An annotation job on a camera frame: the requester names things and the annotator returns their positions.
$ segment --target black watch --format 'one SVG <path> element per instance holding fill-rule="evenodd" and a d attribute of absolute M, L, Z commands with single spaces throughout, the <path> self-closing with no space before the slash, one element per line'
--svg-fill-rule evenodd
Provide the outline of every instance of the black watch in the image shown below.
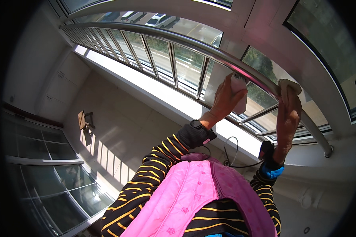
<path fill-rule="evenodd" d="M 202 144 L 206 144 L 207 142 L 214 140 L 215 138 L 217 138 L 218 136 L 216 135 L 216 133 L 214 133 L 214 131 L 211 129 L 207 130 L 205 126 L 202 125 L 202 123 L 195 119 L 193 121 L 190 122 L 190 125 L 193 126 L 194 128 L 200 130 L 203 129 L 206 132 L 206 139 L 202 142 Z"/>

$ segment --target hand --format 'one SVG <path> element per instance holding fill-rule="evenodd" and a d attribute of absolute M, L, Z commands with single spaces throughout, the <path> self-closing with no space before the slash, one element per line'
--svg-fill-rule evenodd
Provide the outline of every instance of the hand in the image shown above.
<path fill-rule="evenodd" d="M 247 89 L 242 89 L 235 95 L 232 94 L 231 90 L 231 77 L 229 74 L 225 77 L 224 82 L 218 87 L 215 93 L 214 105 L 210 111 L 207 111 L 199 119 L 206 129 L 212 128 L 218 121 L 225 118 L 232 110 L 235 108 L 237 103 L 248 93 Z"/>
<path fill-rule="evenodd" d="M 298 124 L 301 121 L 302 104 L 291 87 L 287 87 L 288 102 L 285 105 L 282 98 L 278 102 L 277 116 L 277 147 L 273 159 L 277 164 L 283 164 L 292 147 L 292 141 Z"/>

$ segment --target white cabinet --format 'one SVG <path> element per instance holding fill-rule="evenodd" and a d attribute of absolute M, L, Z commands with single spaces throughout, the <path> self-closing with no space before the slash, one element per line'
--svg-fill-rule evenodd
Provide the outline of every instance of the white cabinet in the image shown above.
<path fill-rule="evenodd" d="M 71 52 L 49 84 L 38 116 L 62 122 L 91 69 Z"/>

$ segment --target pink vest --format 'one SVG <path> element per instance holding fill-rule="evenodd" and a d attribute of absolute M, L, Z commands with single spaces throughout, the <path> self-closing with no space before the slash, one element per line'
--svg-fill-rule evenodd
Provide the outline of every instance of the pink vest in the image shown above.
<path fill-rule="evenodd" d="M 269 213 L 251 185 L 233 168 L 202 153 L 182 156 L 121 237 L 181 237 L 207 203 L 230 198 L 238 206 L 249 236 L 276 237 Z"/>

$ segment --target striped sweater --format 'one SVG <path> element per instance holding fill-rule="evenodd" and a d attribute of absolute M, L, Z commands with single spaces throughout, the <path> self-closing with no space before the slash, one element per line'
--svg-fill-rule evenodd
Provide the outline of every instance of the striped sweater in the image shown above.
<path fill-rule="evenodd" d="M 118 237 L 129 226 L 180 157 L 206 138 L 204 133 L 186 124 L 176 134 L 162 141 L 147 154 L 135 176 L 122 189 L 118 199 L 107 209 L 101 220 L 102 237 Z M 273 202 L 273 185 L 261 171 L 254 175 L 251 186 L 258 194 L 276 227 L 281 232 L 280 217 Z M 215 200 L 198 211 L 187 226 L 183 237 L 207 236 L 228 232 L 248 236 L 248 228 L 231 199 Z"/>

